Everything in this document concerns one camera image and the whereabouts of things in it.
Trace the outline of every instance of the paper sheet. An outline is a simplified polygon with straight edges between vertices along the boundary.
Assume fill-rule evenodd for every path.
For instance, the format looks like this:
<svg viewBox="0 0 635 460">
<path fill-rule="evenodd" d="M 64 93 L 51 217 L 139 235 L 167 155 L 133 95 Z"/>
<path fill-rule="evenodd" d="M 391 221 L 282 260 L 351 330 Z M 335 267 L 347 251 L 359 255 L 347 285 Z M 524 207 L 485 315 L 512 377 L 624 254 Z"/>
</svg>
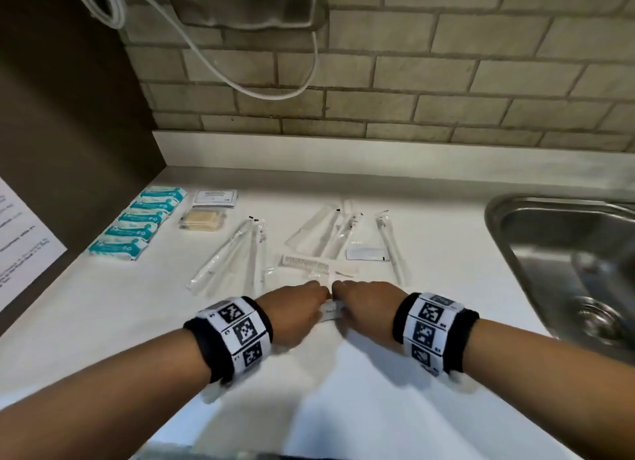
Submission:
<svg viewBox="0 0 635 460">
<path fill-rule="evenodd" d="M 66 248 L 0 178 L 0 311 Z"/>
</svg>

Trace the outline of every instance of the white comb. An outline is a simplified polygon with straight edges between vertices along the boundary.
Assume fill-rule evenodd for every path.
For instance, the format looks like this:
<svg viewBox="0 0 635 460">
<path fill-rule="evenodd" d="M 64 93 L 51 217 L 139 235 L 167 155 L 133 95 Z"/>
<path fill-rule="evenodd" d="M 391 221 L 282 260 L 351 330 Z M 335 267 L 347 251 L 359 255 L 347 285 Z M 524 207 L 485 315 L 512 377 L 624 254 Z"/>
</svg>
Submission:
<svg viewBox="0 0 635 460">
<path fill-rule="evenodd" d="M 337 261 L 333 259 L 313 258 L 309 256 L 290 254 L 282 255 L 280 265 L 292 267 L 294 269 L 302 269 L 309 272 L 322 272 L 324 274 L 336 272 L 350 278 L 357 276 L 358 272 L 360 272 L 357 265 L 351 264 L 348 261 Z"/>
</svg>

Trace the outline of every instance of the hand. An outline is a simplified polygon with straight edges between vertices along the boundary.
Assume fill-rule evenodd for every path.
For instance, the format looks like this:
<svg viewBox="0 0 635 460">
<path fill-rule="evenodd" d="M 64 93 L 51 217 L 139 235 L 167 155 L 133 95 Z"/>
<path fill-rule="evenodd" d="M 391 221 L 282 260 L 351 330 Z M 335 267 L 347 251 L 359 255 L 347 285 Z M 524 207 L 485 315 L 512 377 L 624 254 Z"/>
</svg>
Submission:
<svg viewBox="0 0 635 460">
<path fill-rule="evenodd" d="M 317 281 L 302 286 L 285 286 L 257 299 L 274 330 L 273 343 L 293 347 L 302 342 L 322 318 L 319 307 L 331 294 Z"/>
<path fill-rule="evenodd" d="M 332 288 L 333 298 L 346 305 L 342 315 L 347 326 L 382 346 L 402 351 L 393 338 L 393 320 L 406 292 L 379 281 L 336 281 Z"/>
</svg>

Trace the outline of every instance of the black wristband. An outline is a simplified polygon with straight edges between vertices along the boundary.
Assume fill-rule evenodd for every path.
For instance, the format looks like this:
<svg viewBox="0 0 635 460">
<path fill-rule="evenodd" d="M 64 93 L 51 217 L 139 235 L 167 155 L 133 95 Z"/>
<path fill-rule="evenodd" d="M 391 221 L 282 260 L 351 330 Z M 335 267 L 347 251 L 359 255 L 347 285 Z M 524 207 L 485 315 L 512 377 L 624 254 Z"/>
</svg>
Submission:
<svg viewBox="0 0 635 460">
<path fill-rule="evenodd" d="M 479 314 L 471 309 L 463 309 L 456 314 L 443 352 L 443 370 L 446 373 L 452 370 L 463 373 L 463 353 L 472 327 L 478 320 Z"/>
<path fill-rule="evenodd" d="M 419 295 L 420 293 L 412 293 L 406 296 L 395 313 L 395 317 L 393 319 L 393 338 L 395 338 L 395 341 L 399 344 L 403 344 L 403 330 L 406 327 L 408 312 Z"/>
<path fill-rule="evenodd" d="M 193 318 L 183 327 L 194 335 L 202 358 L 211 370 L 210 383 L 218 380 L 221 380 L 221 384 L 231 382 L 234 378 L 234 364 L 220 333 L 203 318 Z"/>
<path fill-rule="evenodd" d="M 244 299 L 249 306 L 251 306 L 254 310 L 256 310 L 256 312 L 258 313 L 258 316 L 262 320 L 262 324 L 264 324 L 265 328 L 267 329 L 267 333 L 269 333 L 269 341 L 273 343 L 274 342 L 274 328 L 273 326 L 271 326 L 271 321 L 269 321 L 269 317 L 267 316 L 267 313 L 265 312 L 265 310 L 263 310 L 260 307 L 260 304 L 255 302 L 249 296 L 243 296 L 242 299 Z"/>
</svg>

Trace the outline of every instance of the wristband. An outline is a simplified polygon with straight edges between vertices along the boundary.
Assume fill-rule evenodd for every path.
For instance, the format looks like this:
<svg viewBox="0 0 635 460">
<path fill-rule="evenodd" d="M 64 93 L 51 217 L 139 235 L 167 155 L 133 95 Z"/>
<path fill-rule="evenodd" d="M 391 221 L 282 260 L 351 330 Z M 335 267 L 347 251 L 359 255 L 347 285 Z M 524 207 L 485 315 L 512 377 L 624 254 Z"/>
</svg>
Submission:
<svg viewBox="0 0 635 460">
<path fill-rule="evenodd" d="M 198 312 L 190 330 L 212 371 L 210 383 L 229 384 L 271 352 L 273 329 L 262 308 L 248 297 L 229 298 Z"/>
<path fill-rule="evenodd" d="M 414 293 L 393 320 L 393 338 L 434 376 L 463 371 L 463 351 L 478 313 L 443 296 Z"/>
</svg>

